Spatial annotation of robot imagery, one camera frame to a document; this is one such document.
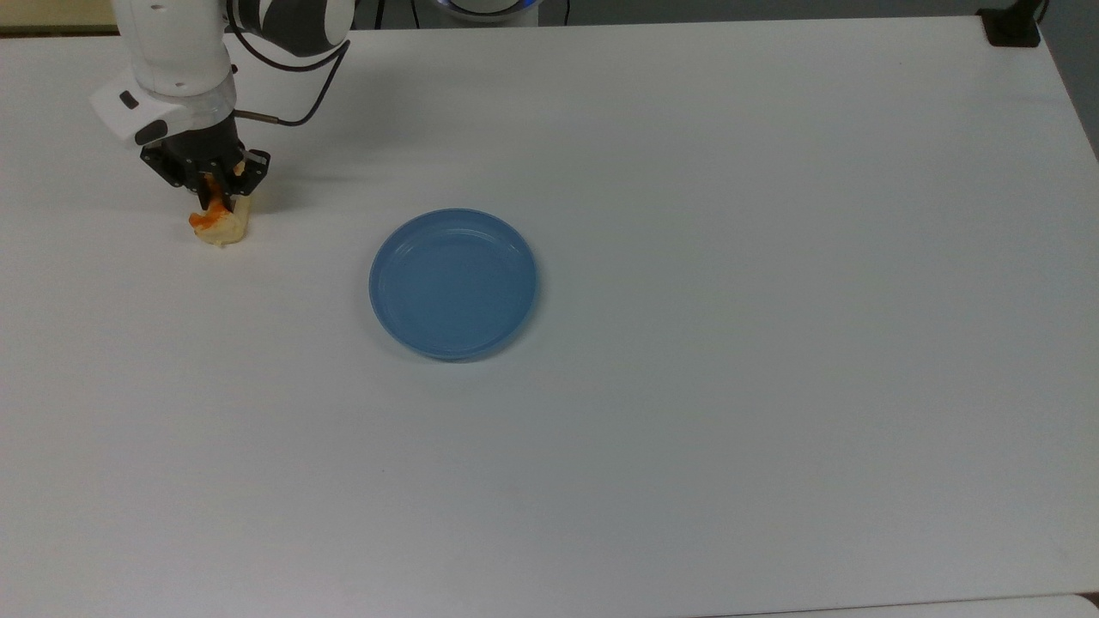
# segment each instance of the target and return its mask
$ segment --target white table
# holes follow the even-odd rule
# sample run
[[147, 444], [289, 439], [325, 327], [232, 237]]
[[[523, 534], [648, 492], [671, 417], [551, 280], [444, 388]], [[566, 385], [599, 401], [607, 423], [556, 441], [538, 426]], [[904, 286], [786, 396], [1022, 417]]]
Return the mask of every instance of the white table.
[[[249, 238], [115, 145], [118, 38], [0, 41], [0, 614], [665, 618], [1099, 589], [1099, 165], [976, 18], [365, 32]], [[320, 75], [233, 45], [244, 109]], [[478, 363], [411, 217], [533, 246]]]

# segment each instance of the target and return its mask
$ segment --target bread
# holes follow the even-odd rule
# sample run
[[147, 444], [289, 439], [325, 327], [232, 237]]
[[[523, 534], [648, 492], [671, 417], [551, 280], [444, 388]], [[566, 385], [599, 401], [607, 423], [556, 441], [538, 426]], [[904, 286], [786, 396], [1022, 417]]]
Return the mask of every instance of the bread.
[[215, 246], [240, 242], [248, 227], [248, 211], [252, 197], [240, 196], [233, 202], [233, 211], [225, 208], [220, 194], [214, 194], [206, 212], [191, 214], [188, 222], [200, 241]]

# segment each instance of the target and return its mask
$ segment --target black bracket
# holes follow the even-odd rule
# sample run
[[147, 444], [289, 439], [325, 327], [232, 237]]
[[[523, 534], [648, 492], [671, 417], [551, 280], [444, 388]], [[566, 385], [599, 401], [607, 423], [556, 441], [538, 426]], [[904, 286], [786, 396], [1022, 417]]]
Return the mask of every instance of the black bracket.
[[232, 210], [232, 197], [251, 195], [270, 163], [268, 153], [244, 148], [233, 117], [153, 142], [142, 148], [141, 158], [173, 187], [197, 194], [203, 210], [210, 203], [207, 176], [221, 188], [225, 208]]
[[997, 47], [1037, 47], [1042, 35], [1037, 32], [1034, 12], [1042, 0], [1017, 0], [1007, 9], [980, 9], [988, 42]]

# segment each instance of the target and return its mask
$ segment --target cable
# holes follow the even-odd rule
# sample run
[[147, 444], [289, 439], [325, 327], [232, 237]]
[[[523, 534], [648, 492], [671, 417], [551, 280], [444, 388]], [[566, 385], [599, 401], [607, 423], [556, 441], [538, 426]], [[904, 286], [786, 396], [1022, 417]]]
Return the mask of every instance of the cable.
[[381, 15], [386, 12], [386, 0], [378, 0], [378, 10], [374, 13], [374, 30], [381, 30]]
[[[251, 53], [253, 56], [255, 56], [255, 57], [259, 58], [260, 60], [263, 60], [263, 63], [265, 65], [267, 65], [269, 67], [277, 68], [279, 70], [287, 70], [287, 71], [290, 71], [290, 73], [309, 73], [311, 70], [317, 70], [317, 69], [321, 68], [322, 66], [331, 63], [332, 60], [336, 59], [336, 56], [340, 56], [344, 52], [346, 52], [346, 49], [344, 47], [341, 47], [341, 48], [336, 49], [335, 52], [332, 52], [328, 56], [321, 58], [320, 60], [317, 60], [315, 63], [313, 63], [311, 65], [306, 65], [306, 66], [285, 65], [282, 63], [275, 62], [275, 60], [268, 58], [267, 56], [263, 55], [262, 53], [259, 53], [258, 49], [256, 49], [255, 47], [253, 47], [251, 43], [248, 43], [248, 41], [244, 37], [244, 33], [241, 32], [240, 24], [236, 23], [236, 15], [233, 13], [232, 7], [229, 8], [229, 11], [226, 11], [226, 13], [229, 15], [229, 27], [230, 27], [230, 30], [233, 31], [233, 34], [236, 36], [236, 40], [241, 42], [241, 45], [243, 45], [244, 48], [247, 49], [248, 53]], [[349, 45], [351, 42], [349, 41], [345, 41], [344, 44], [345, 45]]]
[[248, 52], [251, 52], [253, 56], [255, 56], [256, 58], [259, 58], [260, 60], [263, 60], [268, 66], [271, 66], [271, 67], [277, 68], [279, 70], [286, 70], [286, 71], [290, 71], [290, 73], [308, 73], [308, 71], [311, 71], [311, 70], [317, 70], [317, 69], [321, 68], [322, 66], [324, 66], [324, 65], [326, 65], [326, 64], [335, 60], [335, 63], [332, 65], [332, 69], [329, 70], [328, 78], [324, 79], [324, 86], [321, 87], [321, 91], [317, 95], [317, 100], [313, 101], [313, 107], [310, 108], [309, 112], [304, 117], [302, 117], [300, 120], [282, 120], [280, 118], [277, 118], [277, 117], [274, 117], [274, 115], [268, 115], [268, 114], [263, 114], [263, 113], [256, 113], [256, 112], [249, 112], [249, 111], [244, 111], [244, 110], [236, 110], [236, 111], [233, 112], [233, 115], [236, 115], [237, 118], [243, 118], [243, 119], [246, 119], [246, 120], [258, 120], [260, 122], [269, 122], [271, 124], [279, 124], [279, 125], [282, 125], [282, 126], [301, 126], [302, 124], [309, 122], [309, 120], [311, 118], [313, 118], [313, 114], [317, 113], [317, 110], [320, 109], [321, 102], [324, 100], [324, 95], [328, 95], [329, 87], [332, 86], [332, 80], [336, 76], [336, 70], [340, 68], [340, 65], [343, 63], [344, 56], [347, 55], [347, 49], [351, 47], [351, 41], [344, 41], [343, 45], [341, 45], [335, 52], [332, 52], [328, 56], [321, 58], [320, 60], [318, 60], [318, 62], [315, 62], [315, 63], [313, 63], [311, 65], [307, 65], [307, 66], [284, 65], [281, 63], [277, 63], [277, 62], [268, 58], [267, 56], [260, 54], [255, 47], [253, 47], [247, 42], [246, 38], [244, 38], [244, 33], [241, 32], [241, 26], [236, 23], [236, 15], [233, 13], [233, 8], [232, 7], [229, 7], [229, 10], [226, 11], [226, 13], [227, 13], [227, 16], [229, 16], [229, 27], [233, 31], [233, 34], [236, 35], [236, 40], [240, 41], [241, 45], [243, 45], [245, 49], [247, 49]]

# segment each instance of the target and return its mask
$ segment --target blue plate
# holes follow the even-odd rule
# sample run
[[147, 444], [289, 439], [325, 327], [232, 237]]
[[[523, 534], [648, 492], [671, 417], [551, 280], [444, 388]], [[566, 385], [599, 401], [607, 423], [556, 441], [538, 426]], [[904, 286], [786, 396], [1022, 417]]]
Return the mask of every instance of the blue plate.
[[537, 268], [523, 236], [476, 210], [401, 225], [370, 267], [370, 305], [393, 339], [445, 361], [499, 350], [534, 308]]

